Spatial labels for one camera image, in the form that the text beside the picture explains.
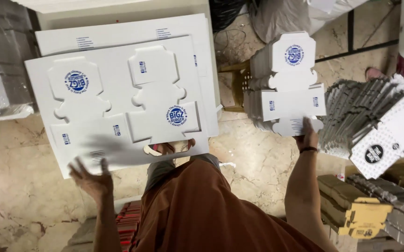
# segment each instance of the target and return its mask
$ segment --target gray pants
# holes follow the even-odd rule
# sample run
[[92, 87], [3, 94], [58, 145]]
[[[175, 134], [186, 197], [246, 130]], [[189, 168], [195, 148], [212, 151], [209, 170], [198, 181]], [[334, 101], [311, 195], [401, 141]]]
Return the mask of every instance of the gray pants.
[[[221, 169], [219, 167], [219, 159], [211, 155], [210, 153], [191, 156], [189, 158], [189, 161], [193, 161], [195, 159], [206, 161], [217, 167], [219, 170]], [[175, 168], [176, 165], [174, 164], [172, 159], [150, 164], [149, 168], [147, 169], [147, 182], [146, 182], [146, 189], [144, 190], [144, 192], [147, 192], [150, 188], [152, 188], [155, 184], [157, 184], [157, 182], [160, 181], [166, 174], [168, 174]]]

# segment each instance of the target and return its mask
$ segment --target blue circular logo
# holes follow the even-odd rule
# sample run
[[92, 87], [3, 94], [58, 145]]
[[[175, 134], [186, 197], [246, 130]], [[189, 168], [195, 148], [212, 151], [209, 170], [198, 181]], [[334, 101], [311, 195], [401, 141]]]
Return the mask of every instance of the blue circular logo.
[[303, 58], [305, 57], [305, 53], [303, 52], [303, 48], [299, 45], [291, 45], [286, 49], [286, 53], [284, 54], [284, 59], [286, 63], [291, 66], [297, 66], [301, 63]]
[[72, 93], [82, 94], [87, 91], [89, 83], [87, 75], [81, 71], [73, 70], [65, 75], [65, 86]]
[[174, 105], [168, 109], [168, 112], [166, 113], [166, 120], [172, 125], [172, 126], [180, 126], [183, 123], [186, 122], [188, 119], [188, 115], [186, 113], [186, 110], [178, 105]]

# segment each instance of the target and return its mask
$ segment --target black circular logo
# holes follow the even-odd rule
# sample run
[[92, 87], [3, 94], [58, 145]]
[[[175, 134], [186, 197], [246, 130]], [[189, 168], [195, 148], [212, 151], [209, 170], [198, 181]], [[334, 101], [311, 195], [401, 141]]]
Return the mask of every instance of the black circular logo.
[[365, 161], [369, 164], [378, 163], [384, 156], [384, 148], [378, 144], [372, 145], [365, 152]]

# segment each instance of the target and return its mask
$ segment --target burger box blank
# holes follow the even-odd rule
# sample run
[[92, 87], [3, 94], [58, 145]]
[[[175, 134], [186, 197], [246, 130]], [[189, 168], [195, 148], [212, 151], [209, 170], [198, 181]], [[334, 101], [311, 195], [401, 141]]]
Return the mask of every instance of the burger box blank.
[[210, 34], [205, 14], [169, 17], [128, 23], [37, 31], [42, 56], [116, 47], [146, 41], [190, 35], [193, 38], [194, 62], [197, 66], [208, 136], [219, 134], [214, 98]]
[[[25, 64], [64, 178], [75, 156], [95, 174], [103, 157], [115, 170], [209, 152], [191, 36]], [[187, 152], [158, 157], [144, 152], [162, 140], [191, 138], [196, 145]]]

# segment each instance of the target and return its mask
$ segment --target wooden stool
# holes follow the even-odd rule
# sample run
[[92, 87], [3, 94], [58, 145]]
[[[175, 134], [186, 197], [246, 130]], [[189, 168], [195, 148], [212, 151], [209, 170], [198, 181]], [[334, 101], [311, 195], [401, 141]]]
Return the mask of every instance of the wooden stool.
[[232, 73], [232, 93], [234, 106], [224, 107], [227, 112], [244, 111], [244, 90], [249, 88], [248, 80], [250, 76], [250, 60], [232, 66], [220, 67], [218, 73]]

